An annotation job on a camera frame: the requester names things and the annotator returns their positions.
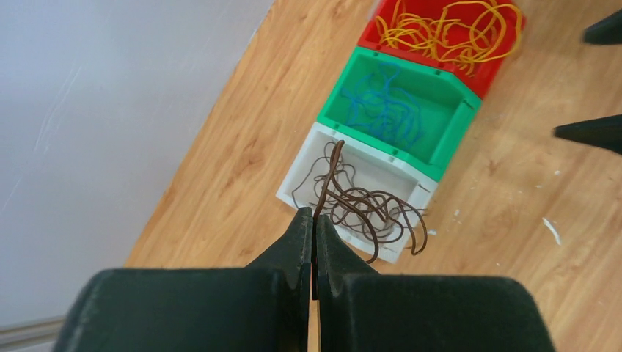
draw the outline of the brown string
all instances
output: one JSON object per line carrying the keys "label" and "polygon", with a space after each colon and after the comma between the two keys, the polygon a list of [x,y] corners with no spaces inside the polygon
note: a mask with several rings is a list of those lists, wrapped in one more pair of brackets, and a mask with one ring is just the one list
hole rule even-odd
{"label": "brown string", "polygon": [[[318,217],[322,212],[328,213],[334,225],[347,227],[350,230],[362,234],[366,239],[373,243],[373,255],[367,261],[372,263],[378,258],[379,247],[381,243],[393,243],[399,241],[403,234],[408,231],[412,239],[411,254],[417,255],[423,251],[428,242],[428,230],[425,227],[423,216],[420,209],[416,209],[402,199],[397,198],[395,195],[385,191],[368,191],[362,187],[354,186],[354,176],[356,170],[351,164],[346,164],[341,156],[341,150],[344,141],[329,142],[324,146],[324,156],[316,159],[311,170],[307,173],[302,180],[291,193],[294,205],[298,207],[298,203],[295,198],[295,193],[298,191],[307,179],[310,177],[315,165],[325,160],[329,164],[329,171],[325,175],[316,176],[313,178],[315,181],[314,192],[318,197],[318,204],[312,204],[315,206],[315,212],[313,213],[314,219],[314,231],[315,224],[317,224]],[[333,146],[330,157],[327,155],[328,147]],[[352,176],[347,173],[347,169],[352,169]],[[345,175],[348,181],[349,188],[343,189],[339,184],[339,176]],[[321,191],[317,192],[317,185],[321,184]],[[414,212],[421,222],[423,230],[423,239],[419,248],[417,248],[417,238],[414,233],[414,229],[408,218],[408,213]],[[348,221],[348,215],[354,214],[359,220],[357,223]],[[404,224],[398,221],[398,218],[402,215]],[[377,216],[384,224],[382,228],[374,227],[371,216]],[[393,232],[394,225],[400,228],[400,233],[391,239],[387,239]]]}

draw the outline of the gray wall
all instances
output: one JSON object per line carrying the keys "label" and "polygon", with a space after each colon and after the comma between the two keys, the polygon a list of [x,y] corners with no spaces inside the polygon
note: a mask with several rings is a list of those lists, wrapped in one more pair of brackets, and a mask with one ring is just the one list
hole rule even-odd
{"label": "gray wall", "polygon": [[0,329],[124,263],[272,0],[51,2],[0,1]]}

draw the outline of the white bin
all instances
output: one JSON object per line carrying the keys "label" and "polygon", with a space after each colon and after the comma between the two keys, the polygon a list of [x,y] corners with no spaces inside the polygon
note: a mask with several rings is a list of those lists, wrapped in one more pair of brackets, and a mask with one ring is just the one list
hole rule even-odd
{"label": "white bin", "polygon": [[[345,141],[342,149],[343,160],[347,164],[352,164],[356,168],[354,185],[363,187],[369,191],[387,191],[400,199],[405,200],[415,208],[426,208],[438,183],[425,176],[422,172],[408,165],[406,162],[396,159],[394,156],[381,152],[369,145],[361,143],[348,137],[336,130],[333,130],[318,122],[314,123],[311,131],[304,140],[296,159],[294,160],[287,176],[281,183],[277,192],[277,197],[287,203],[292,208],[296,208],[292,198],[292,190],[295,189],[309,172],[311,165],[323,156],[324,147],[328,142]],[[319,161],[301,188],[296,193],[296,202],[299,207],[311,206],[310,203],[317,203],[313,187],[314,176],[325,175],[329,170],[329,165],[325,161]],[[344,177],[340,177],[340,185],[347,187]],[[413,227],[419,224],[419,218],[414,213],[408,213],[409,221]],[[354,232],[347,227],[336,226],[339,236],[352,246],[373,254],[373,243],[366,239],[362,234]],[[392,229],[388,238],[395,238],[399,234],[398,228]],[[415,229],[417,239],[420,238],[421,229]],[[395,263],[406,244],[409,242],[410,234],[405,232],[399,241],[394,243],[381,243],[378,257],[390,263]]]}

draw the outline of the wooden table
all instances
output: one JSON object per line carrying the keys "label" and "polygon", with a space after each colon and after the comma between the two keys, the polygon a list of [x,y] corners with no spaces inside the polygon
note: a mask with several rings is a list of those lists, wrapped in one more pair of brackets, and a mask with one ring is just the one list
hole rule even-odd
{"label": "wooden table", "polygon": [[[127,266],[245,265],[283,233],[294,210],[275,193],[372,2],[276,1]],[[437,235],[418,257],[373,266],[513,277],[560,351],[622,351],[622,158],[551,137],[556,125],[622,113],[622,46],[579,42],[620,3],[517,3],[528,18],[522,49],[433,198],[427,224]]]}

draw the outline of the white scrap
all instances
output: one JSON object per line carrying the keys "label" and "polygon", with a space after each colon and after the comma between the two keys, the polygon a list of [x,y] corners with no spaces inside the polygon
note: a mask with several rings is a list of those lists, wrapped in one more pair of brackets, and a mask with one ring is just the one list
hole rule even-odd
{"label": "white scrap", "polygon": [[551,222],[549,220],[547,220],[546,218],[542,218],[542,221],[544,222],[544,226],[548,227],[549,230],[551,230],[551,232],[553,232],[553,236],[555,236],[555,242],[557,242],[557,245],[561,246],[562,245],[562,238],[560,237],[560,234],[557,232],[557,230],[555,229],[553,224],[551,224]]}

